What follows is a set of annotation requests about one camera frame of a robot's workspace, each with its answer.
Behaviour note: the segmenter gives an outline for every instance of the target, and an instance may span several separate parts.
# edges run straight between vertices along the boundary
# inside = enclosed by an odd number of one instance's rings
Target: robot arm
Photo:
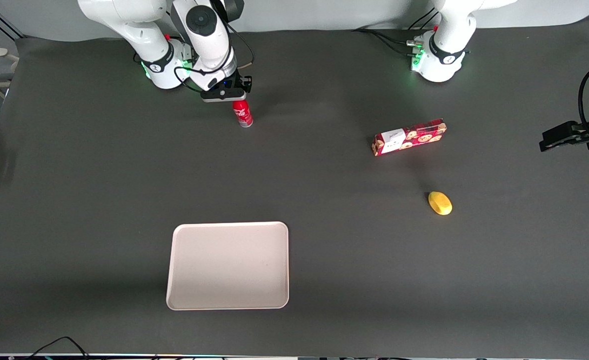
[[[228,28],[210,0],[174,0],[170,17],[198,55],[190,73],[195,84],[208,91],[233,75],[237,70],[235,50]]]
[[[430,82],[445,82],[461,69],[464,48],[477,29],[477,19],[472,12],[496,9],[517,0],[433,0],[434,8],[441,14],[436,31],[430,30],[408,41],[415,47],[411,70]]]
[[[166,13],[165,0],[77,1],[87,18],[111,28],[132,45],[157,87],[171,89],[191,78],[205,91],[201,92],[204,101],[243,100],[250,91],[251,80],[242,80],[237,71],[226,24],[239,18],[244,0],[174,0],[170,17],[184,42],[166,39],[154,23]],[[194,48],[196,59],[191,59],[187,44]]]
[[[183,66],[190,52],[176,39],[166,40],[154,23],[166,12],[165,0],[78,0],[90,20],[121,35],[141,57],[141,63],[153,84],[161,89],[178,87],[189,76]]]

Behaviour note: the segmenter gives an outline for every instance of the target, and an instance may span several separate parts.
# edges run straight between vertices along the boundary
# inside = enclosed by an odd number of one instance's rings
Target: plastic tray
[[[279,309],[289,296],[285,223],[195,223],[175,229],[166,292],[170,309]]]

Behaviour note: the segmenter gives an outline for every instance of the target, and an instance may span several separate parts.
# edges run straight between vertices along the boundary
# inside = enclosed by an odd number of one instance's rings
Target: black cable
[[[241,39],[241,41],[243,41],[244,44],[246,44],[246,48],[248,48],[248,50],[250,50],[250,54],[252,54],[252,59],[250,60],[250,62],[237,67],[237,69],[248,68],[249,66],[251,66],[254,63],[254,60],[255,60],[255,53],[254,53],[253,48],[251,48],[251,46],[248,44],[246,39],[244,39],[244,37],[242,35],[240,35],[239,32],[237,32],[237,30],[235,30],[235,28],[230,26],[230,23],[224,22],[224,24],[226,25],[226,27],[230,28],[230,30],[232,30],[232,32],[235,35],[237,35],[239,37],[239,39]]]
[[[190,89],[190,90],[192,90],[192,91],[194,91],[194,92],[197,92],[197,93],[201,94],[201,90],[200,90],[200,89],[195,89],[195,88],[193,88],[192,86],[190,86],[190,85],[186,84],[185,80],[182,80],[182,79],[179,77],[179,75],[177,75],[177,69],[184,69],[184,70],[192,70],[192,69],[191,69],[191,68],[189,68],[189,67],[184,67],[184,66],[177,66],[176,68],[174,68],[173,72],[175,73],[175,77],[176,77],[176,79],[178,80],[178,82],[180,82],[180,83],[181,83],[181,85],[185,86],[186,88],[188,88],[188,89]]]
[[[578,86],[578,117],[581,119],[581,125],[583,125],[584,130],[589,134],[589,125],[588,121],[586,121],[586,116],[583,112],[583,91],[586,87],[586,82],[589,79],[589,71],[585,73],[583,80],[581,80],[581,84]]]
[[[9,23],[7,23],[6,20],[4,20],[4,18],[2,18],[1,16],[0,16],[0,20],[1,20],[2,23],[5,24],[6,27],[8,27],[8,29],[12,30],[12,32],[14,34],[16,34],[16,36],[18,36],[18,38],[24,39],[24,37],[17,30],[15,30],[14,27],[12,27]]]
[[[86,350],[84,350],[84,348],[79,346],[79,344],[77,344],[77,342],[75,340],[73,340],[73,338],[70,336],[59,337],[58,339],[51,341],[50,343],[45,344],[44,346],[41,346],[39,349],[37,349],[35,352],[33,352],[32,355],[28,356],[26,359],[31,359],[32,357],[34,357],[38,353],[41,353],[41,351],[44,350],[45,348],[47,348],[48,346],[51,346],[52,344],[58,342],[59,340],[63,340],[63,339],[68,339],[71,343],[73,343],[74,346],[76,346],[77,349],[79,349],[79,351],[80,351],[81,355],[83,355],[84,359],[88,360],[89,354],[86,352]]]
[[[425,25],[428,25],[428,23],[435,18],[435,16],[437,16],[439,14],[439,11],[437,11],[436,13],[434,13],[432,16],[430,16],[429,19],[427,19],[426,22],[423,23],[423,25],[421,25],[421,27],[419,29],[423,29],[423,27],[425,27]]]
[[[406,44],[406,41],[402,41],[400,39],[393,39],[390,36],[384,34],[381,31],[377,31],[377,30],[372,30],[372,29],[366,29],[364,27],[359,27],[357,29],[352,30],[353,32],[357,32],[357,33],[366,33],[366,34],[373,34],[373,35],[379,35],[383,38],[385,38],[386,40],[388,40],[391,43],[395,43],[395,44]]]
[[[435,8],[434,8],[434,7],[432,7],[432,9],[430,9],[430,11],[428,11],[427,13],[425,13],[425,14],[424,14],[423,16],[421,16],[420,18],[416,19],[416,21],[415,21],[415,22],[413,22],[413,23],[412,23],[412,25],[410,25],[410,26],[408,27],[408,30],[412,30],[412,29],[413,29],[413,27],[414,27],[414,26],[415,26],[415,25],[416,25],[418,22],[420,22],[420,21],[421,21],[421,19],[425,18],[426,16],[429,16],[429,15],[430,15],[430,13],[432,13],[432,11],[433,11],[434,9],[435,9]]]
[[[386,39],[380,37],[379,35],[377,35],[377,34],[373,34],[373,35],[374,35],[374,37],[379,39],[382,43],[384,43],[388,48],[390,48],[390,50],[394,51],[395,53],[400,54],[400,55],[407,55],[408,54],[408,52],[404,52],[404,51],[401,51],[397,48],[394,48],[390,43],[388,43],[388,41],[386,41]]]
[[[416,25],[416,23],[420,22],[421,19],[425,18],[426,16],[429,16],[430,13],[432,13],[432,11],[434,11],[434,7],[432,7],[432,9],[430,9],[430,11],[428,11],[427,13],[425,13],[423,16],[421,16],[420,18],[416,19],[415,22],[412,23],[412,25],[410,25],[408,27],[408,30],[413,29],[413,27]],[[424,23],[424,27],[427,23],[429,23],[435,16],[436,14],[439,14],[439,12],[437,11],[434,15],[432,15],[432,17],[430,19],[428,19],[428,21],[426,23]],[[372,30],[372,29],[367,29],[368,25],[362,26],[362,27],[357,27],[356,29],[352,30],[353,32],[357,32],[357,33],[366,33],[366,34],[372,34],[374,35],[377,39],[379,39],[382,43],[384,43],[388,48],[390,48],[392,51],[394,51],[397,54],[401,54],[401,55],[408,55],[408,52],[404,52],[404,51],[400,51],[397,48],[394,48],[390,43],[395,43],[395,44],[406,44],[406,41],[400,40],[400,39],[395,39],[392,38],[386,34],[384,34],[381,31],[377,31],[377,30]]]

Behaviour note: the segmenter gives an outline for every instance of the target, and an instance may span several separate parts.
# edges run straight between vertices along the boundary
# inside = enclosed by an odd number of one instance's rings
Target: green led light
[[[146,68],[146,66],[144,65],[144,62],[141,62],[141,67],[143,68],[143,71],[145,71],[145,77],[150,79],[150,73],[148,73],[148,69]]]

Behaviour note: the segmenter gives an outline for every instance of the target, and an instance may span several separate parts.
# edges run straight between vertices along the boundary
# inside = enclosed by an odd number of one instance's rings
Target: dark gray tablecloth
[[[589,21],[478,30],[444,84],[367,34],[247,40],[249,129],[155,88],[125,41],[18,43],[0,353],[68,335],[91,353],[589,359],[589,151],[538,148],[578,120]],[[441,141],[372,155],[375,133],[438,117]],[[288,305],[169,310],[174,228],[243,221],[290,228]]]

